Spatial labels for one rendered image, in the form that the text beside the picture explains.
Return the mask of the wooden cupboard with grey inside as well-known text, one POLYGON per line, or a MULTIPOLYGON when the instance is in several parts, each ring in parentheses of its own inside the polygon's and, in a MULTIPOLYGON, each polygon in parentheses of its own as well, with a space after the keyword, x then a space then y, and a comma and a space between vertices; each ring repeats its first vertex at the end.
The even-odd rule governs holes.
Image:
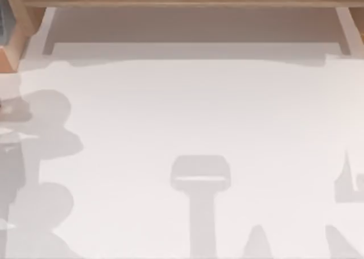
POLYGON ((0 73, 18 70, 29 38, 35 35, 46 9, 27 0, 0 0, 0 73))

